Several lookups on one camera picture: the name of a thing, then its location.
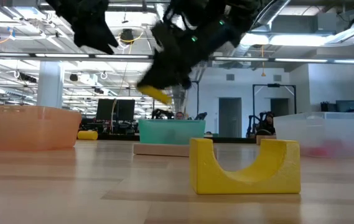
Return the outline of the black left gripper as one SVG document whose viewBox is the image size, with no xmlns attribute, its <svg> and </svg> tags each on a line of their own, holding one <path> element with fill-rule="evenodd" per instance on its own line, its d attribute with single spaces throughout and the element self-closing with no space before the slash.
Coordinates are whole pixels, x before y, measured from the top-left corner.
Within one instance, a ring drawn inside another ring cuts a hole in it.
<svg viewBox="0 0 354 224">
<path fill-rule="evenodd" d="M 107 0 L 46 0 L 56 15 L 64 18 L 72 29 L 84 29 L 75 32 L 76 46 L 87 46 L 114 54 L 112 47 L 118 46 L 118 41 L 108 29 L 105 22 L 105 12 L 108 9 Z"/>
</svg>

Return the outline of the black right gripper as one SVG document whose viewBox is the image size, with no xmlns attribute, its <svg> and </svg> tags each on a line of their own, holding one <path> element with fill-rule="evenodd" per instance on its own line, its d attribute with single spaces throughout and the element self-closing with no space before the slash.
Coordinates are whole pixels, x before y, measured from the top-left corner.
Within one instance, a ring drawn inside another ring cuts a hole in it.
<svg viewBox="0 0 354 224">
<path fill-rule="evenodd" d="M 160 22 L 152 28 L 152 34 L 162 50 L 155 53 L 152 65 L 138 81 L 137 87 L 166 89 L 181 86 L 188 90 L 192 86 L 189 77 L 192 68 L 184 62 L 206 60 L 227 42 L 238 45 L 242 32 L 227 18 L 216 18 L 196 29 L 185 30 L 172 23 Z M 168 62 L 172 62 L 172 72 Z"/>
</svg>

